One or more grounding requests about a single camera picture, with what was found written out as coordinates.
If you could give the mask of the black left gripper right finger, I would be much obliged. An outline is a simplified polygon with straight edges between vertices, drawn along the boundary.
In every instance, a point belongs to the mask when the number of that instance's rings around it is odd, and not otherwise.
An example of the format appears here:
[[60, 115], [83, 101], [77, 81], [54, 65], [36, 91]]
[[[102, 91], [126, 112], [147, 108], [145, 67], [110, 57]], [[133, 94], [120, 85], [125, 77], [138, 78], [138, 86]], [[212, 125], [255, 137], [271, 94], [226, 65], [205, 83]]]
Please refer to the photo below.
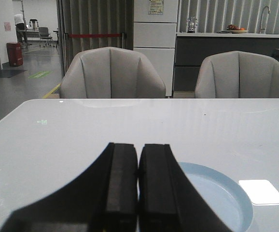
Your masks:
[[146, 144], [139, 162], [141, 232], [229, 232], [188, 180], [169, 145]]

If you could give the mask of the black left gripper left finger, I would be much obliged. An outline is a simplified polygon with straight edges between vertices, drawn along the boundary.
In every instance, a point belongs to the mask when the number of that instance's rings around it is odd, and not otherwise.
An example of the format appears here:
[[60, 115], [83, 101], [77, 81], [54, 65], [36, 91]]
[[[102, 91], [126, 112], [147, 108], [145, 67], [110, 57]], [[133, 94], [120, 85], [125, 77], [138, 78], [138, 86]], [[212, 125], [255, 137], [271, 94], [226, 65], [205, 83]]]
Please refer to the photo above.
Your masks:
[[134, 232], [138, 159], [132, 144], [109, 143], [70, 183], [14, 211], [2, 232]]

